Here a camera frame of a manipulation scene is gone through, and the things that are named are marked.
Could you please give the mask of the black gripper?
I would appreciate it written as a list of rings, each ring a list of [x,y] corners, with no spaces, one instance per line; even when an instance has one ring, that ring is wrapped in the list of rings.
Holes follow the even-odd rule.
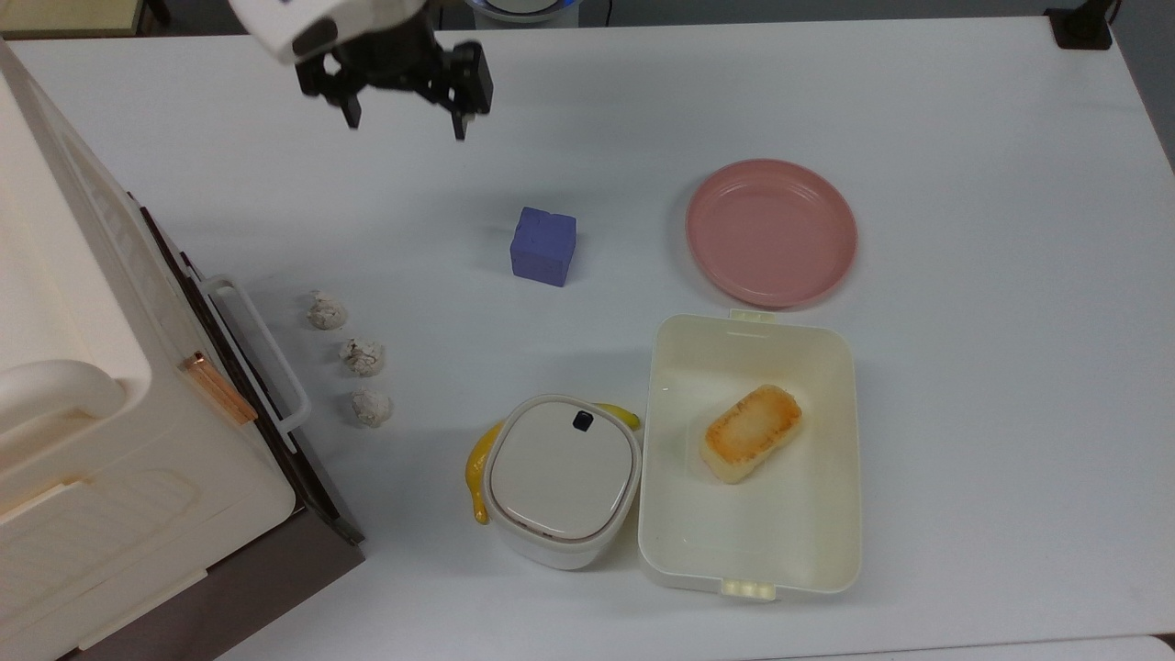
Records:
[[[351,130],[362,117],[358,94],[368,87],[409,92],[454,116],[454,137],[466,140],[474,116],[491,112],[494,81],[486,50],[466,40],[446,50],[427,18],[341,40],[333,18],[297,35],[297,80],[303,94],[341,110]]]

